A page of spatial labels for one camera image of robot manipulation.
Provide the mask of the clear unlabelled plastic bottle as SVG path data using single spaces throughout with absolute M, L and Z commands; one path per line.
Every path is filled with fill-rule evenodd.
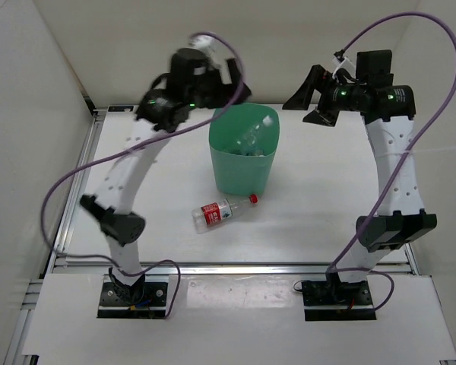
M 261 121 L 251 125 L 236 140 L 236 146 L 241 155 L 246 155 L 249 151 L 258 150 L 261 140 L 271 130 L 274 120 L 270 116 L 265 116 Z

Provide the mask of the red label plastic bottle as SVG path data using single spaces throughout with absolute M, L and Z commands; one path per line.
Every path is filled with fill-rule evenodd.
M 240 199 L 224 198 L 192 211 L 192 220 L 198 233 L 207 232 L 226 221 L 238 218 L 258 204 L 258 196 L 251 194 Z

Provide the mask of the blue label water bottle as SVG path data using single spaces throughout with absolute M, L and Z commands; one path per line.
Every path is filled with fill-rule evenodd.
M 266 153 L 262 149 L 259 149 L 259 150 L 249 151 L 246 155 L 249 157 L 263 157 L 266 155 Z

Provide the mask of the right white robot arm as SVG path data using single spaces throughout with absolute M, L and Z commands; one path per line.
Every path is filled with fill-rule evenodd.
M 426 212 L 411 151 L 416 105 L 413 89 L 395 84 L 389 49 L 359 52 L 356 62 L 337 56 L 334 71 L 313 65 L 285 110 L 308 110 L 314 93 L 317 106 L 304 122 L 333 127 L 342 111 L 359 113 L 376 164 L 378 200 L 356 221 L 350 247 L 330 265 L 326 294 L 337 304 L 353 296 L 353 284 L 390 252 L 434 230 L 435 214 Z

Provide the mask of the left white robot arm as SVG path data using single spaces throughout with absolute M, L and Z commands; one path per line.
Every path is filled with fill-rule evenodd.
M 132 207 L 147 171 L 193 109 L 242 103 L 252 93 L 242 82 L 236 59 L 227 59 L 226 65 L 228 84 L 223 83 L 219 66 L 207 52 L 177 50 L 169 71 L 153 81 L 138 105 L 125 155 L 114 162 L 93 194 L 81 196 L 81 207 L 96 220 L 108 243 L 114 261 L 109 269 L 114 291 L 127 304 L 139 303 L 144 296 L 138 238 L 145 219 Z

